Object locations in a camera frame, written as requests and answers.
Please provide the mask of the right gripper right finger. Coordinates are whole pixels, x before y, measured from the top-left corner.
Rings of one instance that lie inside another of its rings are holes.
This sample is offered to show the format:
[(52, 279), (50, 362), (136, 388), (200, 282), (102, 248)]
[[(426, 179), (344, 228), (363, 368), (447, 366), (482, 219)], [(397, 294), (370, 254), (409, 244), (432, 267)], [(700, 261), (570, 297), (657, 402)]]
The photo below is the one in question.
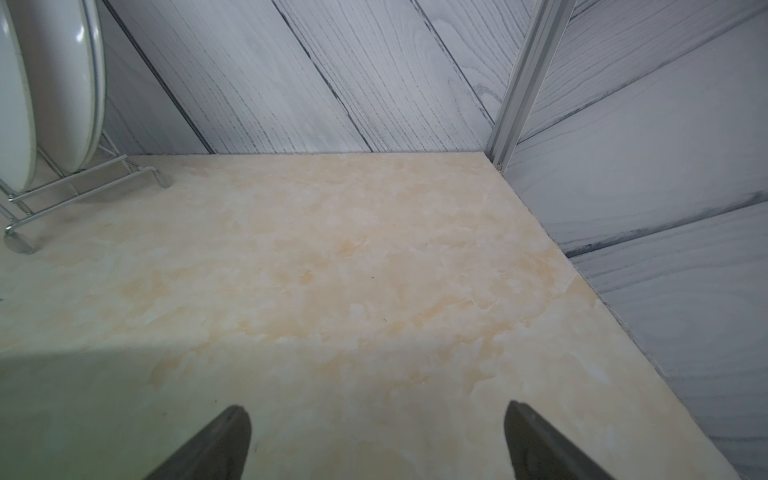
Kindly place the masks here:
[(508, 404), (503, 427), (516, 479), (613, 479), (526, 403)]

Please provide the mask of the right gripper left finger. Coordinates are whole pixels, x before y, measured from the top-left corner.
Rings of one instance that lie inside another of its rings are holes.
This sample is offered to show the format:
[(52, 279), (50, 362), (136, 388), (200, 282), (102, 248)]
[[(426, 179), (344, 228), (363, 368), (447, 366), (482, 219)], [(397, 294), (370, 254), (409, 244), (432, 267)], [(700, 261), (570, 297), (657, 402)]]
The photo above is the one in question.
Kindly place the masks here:
[(240, 479), (250, 449), (251, 432), (248, 412), (242, 406), (231, 405), (146, 479)]

